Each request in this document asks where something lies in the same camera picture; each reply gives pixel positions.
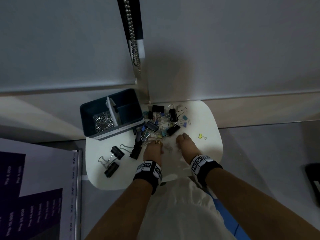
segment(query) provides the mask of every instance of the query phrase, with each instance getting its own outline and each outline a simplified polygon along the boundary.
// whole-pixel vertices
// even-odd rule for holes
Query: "dark blue storage box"
[[[130,88],[108,97],[114,101],[114,108],[119,112],[122,125],[96,133],[94,116],[109,110],[106,106],[107,97],[102,97],[80,106],[82,128],[86,137],[101,141],[145,124],[134,89]]]

